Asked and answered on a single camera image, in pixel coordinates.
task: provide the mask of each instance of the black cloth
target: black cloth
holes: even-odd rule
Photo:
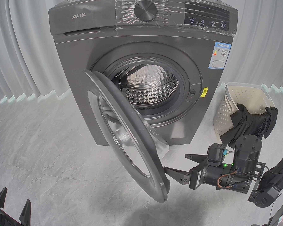
[[[267,138],[275,127],[278,109],[266,107],[266,112],[261,115],[250,114],[242,104],[237,104],[238,111],[233,113],[232,119],[234,128],[228,130],[220,139],[224,145],[235,147],[236,140],[241,136],[255,135],[258,138]]]

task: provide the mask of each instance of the gray washing machine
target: gray washing machine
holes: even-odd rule
[[[68,83],[97,145],[155,200],[169,145],[189,144],[214,95],[238,11],[220,0],[67,0],[49,10]]]

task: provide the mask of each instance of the floor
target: floor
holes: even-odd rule
[[[279,115],[263,140],[260,161],[272,167],[283,157],[283,91],[269,93]],[[191,144],[170,147],[164,166],[189,171],[196,164],[184,155],[205,154],[217,141],[212,119],[224,94],[216,90]],[[95,145],[70,90],[59,98],[52,93],[0,104],[0,191],[8,188],[4,210],[15,219],[27,198],[31,225],[249,226],[269,219],[271,207],[247,202],[251,190],[248,195],[209,185],[191,190],[169,179],[167,202],[143,192],[111,148]],[[282,204],[283,195],[272,214]]]

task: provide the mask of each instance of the qr code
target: qr code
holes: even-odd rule
[[[223,49],[221,51],[221,55],[220,56],[226,57],[227,55],[228,55],[228,50]]]

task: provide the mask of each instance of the white laundry basket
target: white laundry basket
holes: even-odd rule
[[[251,114],[262,114],[266,111],[266,107],[275,107],[269,94],[260,85],[229,82],[225,91],[226,95],[213,120],[215,133],[220,143],[220,136],[234,127],[230,115],[238,110],[237,104],[243,104]]]

